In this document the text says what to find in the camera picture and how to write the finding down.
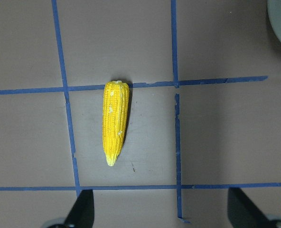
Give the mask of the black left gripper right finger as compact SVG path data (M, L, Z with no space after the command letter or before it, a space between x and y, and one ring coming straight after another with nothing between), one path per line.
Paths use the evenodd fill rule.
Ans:
M234 228L276 228L240 188L229 188L227 216Z

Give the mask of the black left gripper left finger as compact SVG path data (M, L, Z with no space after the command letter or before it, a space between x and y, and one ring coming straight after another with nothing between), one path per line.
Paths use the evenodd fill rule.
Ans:
M92 228L94 224L94 193L93 190L82 190L67 215L66 228Z

